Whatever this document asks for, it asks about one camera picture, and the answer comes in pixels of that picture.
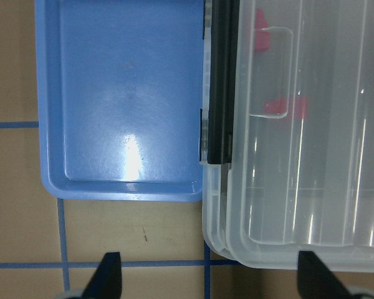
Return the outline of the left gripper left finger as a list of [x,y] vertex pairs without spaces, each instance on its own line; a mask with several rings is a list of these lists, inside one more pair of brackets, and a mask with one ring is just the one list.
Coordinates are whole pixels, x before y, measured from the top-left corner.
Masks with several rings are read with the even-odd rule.
[[85,287],[82,298],[121,298],[122,263],[120,252],[107,252]]

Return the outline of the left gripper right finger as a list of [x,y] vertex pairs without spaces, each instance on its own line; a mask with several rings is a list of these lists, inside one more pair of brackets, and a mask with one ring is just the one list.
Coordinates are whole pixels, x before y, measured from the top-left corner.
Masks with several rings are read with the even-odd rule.
[[308,250],[298,254],[298,293],[301,298],[358,298]]

